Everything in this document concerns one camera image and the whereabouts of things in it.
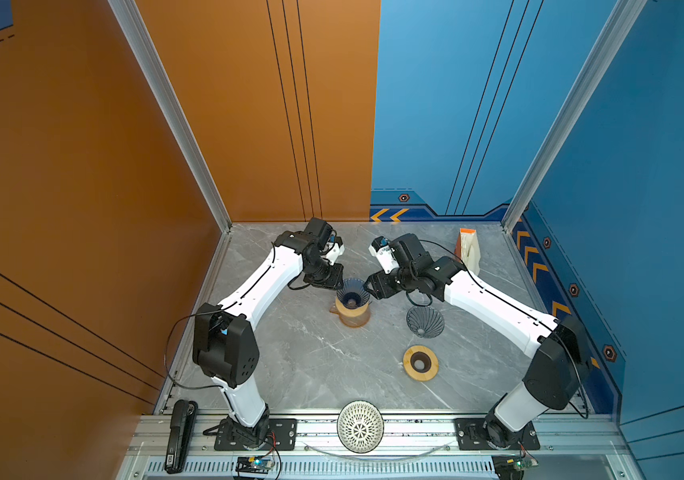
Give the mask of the blue glass dripper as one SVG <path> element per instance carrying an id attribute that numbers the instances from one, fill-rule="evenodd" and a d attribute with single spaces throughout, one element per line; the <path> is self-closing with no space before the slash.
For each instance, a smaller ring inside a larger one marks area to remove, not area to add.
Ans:
<path id="1" fill-rule="evenodd" d="M 346 278 L 343 286 L 337 291 L 337 298 L 343 302 L 355 300 L 358 305 L 370 301 L 370 293 L 364 288 L 364 281 L 359 278 Z"/>

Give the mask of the wooden dripper ring holder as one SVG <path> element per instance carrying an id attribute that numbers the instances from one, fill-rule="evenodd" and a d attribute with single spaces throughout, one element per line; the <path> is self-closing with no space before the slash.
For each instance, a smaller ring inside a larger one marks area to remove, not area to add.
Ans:
<path id="1" fill-rule="evenodd" d="M 364 302 L 363 304 L 358 305 L 357 302 L 356 302 L 355 300 L 348 300 L 347 302 L 343 302 L 343 301 L 341 301 L 339 298 L 337 298 L 337 299 L 335 300 L 335 303 L 342 304 L 342 305 L 344 305 L 345 307 L 350 308 L 350 309 L 354 309 L 354 308 L 361 307 L 361 306 L 364 305 L 364 304 L 369 304 L 368 302 Z"/>

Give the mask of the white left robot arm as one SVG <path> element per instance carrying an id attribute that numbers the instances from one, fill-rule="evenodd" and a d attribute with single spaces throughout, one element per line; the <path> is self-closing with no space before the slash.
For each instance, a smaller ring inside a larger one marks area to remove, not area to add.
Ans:
<path id="1" fill-rule="evenodd" d="M 222 392 L 229 418 L 254 429 L 269 416 L 253 375 L 260 360 L 256 330 L 278 294 L 297 278 L 336 291 L 343 286 L 341 236 L 328 222 L 312 218 L 301 231 L 285 231 L 244 283 L 219 303 L 194 315 L 192 360 Z"/>

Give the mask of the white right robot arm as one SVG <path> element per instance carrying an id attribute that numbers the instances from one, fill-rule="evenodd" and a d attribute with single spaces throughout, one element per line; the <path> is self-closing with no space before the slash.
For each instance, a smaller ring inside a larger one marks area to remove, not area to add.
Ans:
<path id="1" fill-rule="evenodd" d="M 523 379 L 484 419 L 484 436 L 494 447 L 519 442 L 530 422 L 547 411 L 564 410 L 583 389 L 595 360 L 579 319 L 558 319 L 519 302 L 482 281 L 453 252 L 434 259 L 412 233 L 394 240 L 377 237 L 369 252 L 381 266 L 365 281 L 365 290 L 376 299 L 418 291 L 478 318 L 531 359 Z"/>

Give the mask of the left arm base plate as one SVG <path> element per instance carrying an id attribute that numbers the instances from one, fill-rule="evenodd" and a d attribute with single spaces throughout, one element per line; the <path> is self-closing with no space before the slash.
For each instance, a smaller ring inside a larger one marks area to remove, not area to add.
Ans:
<path id="1" fill-rule="evenodd" d="M 218 425 L 214 449 L 216 451 L 292 451 L 297 438 L 297 420 L 270 417 L 255 427 L 244 427 L 231 418 Z"/>

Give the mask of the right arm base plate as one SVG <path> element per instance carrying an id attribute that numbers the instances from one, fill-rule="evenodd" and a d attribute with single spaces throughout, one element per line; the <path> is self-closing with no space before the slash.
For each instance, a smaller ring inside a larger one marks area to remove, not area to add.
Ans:
<path id="1" fill-rule="evenodd" d="M 508 432 L 503 426 L 489 429 L 488 421 L 480 417 L 457 418 L 454 420 L 455 434 L 459 448 L 469 450 L 517 450 L 541 449 L 538 432 L 529 422 L 519 432 Z"/>

